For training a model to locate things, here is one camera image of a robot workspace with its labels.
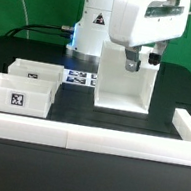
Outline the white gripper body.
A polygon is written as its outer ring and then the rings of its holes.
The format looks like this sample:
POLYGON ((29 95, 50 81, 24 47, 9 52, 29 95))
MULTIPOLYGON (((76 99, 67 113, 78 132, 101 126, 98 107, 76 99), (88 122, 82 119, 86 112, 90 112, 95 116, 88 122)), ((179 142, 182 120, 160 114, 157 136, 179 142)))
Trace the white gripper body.
POLYGON ((190 6, 190 0, 114 0, 110 40, 129 48, 178 38, 190 6))

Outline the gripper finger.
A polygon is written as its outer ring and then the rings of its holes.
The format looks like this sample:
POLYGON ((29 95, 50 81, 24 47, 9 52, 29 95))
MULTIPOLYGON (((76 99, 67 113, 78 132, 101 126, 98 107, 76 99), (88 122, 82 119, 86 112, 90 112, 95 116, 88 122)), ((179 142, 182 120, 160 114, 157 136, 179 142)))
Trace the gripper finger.
POLYGON ((162 55, 164 54, 164 51, 166 50, 167 44, 168 44, 167 41, 160 41, 154 45, 152 52, 150 52, 149 54, 148 62, 150 63, 150 65, 160 64, 162 55))
POLYGON ((141 51, 141 47, 126 47, 125 48, 126 54, 126 63, 125 69, 130 72, 136 72, 140 70, 141 61, 139 58, 139 53, 141 51))

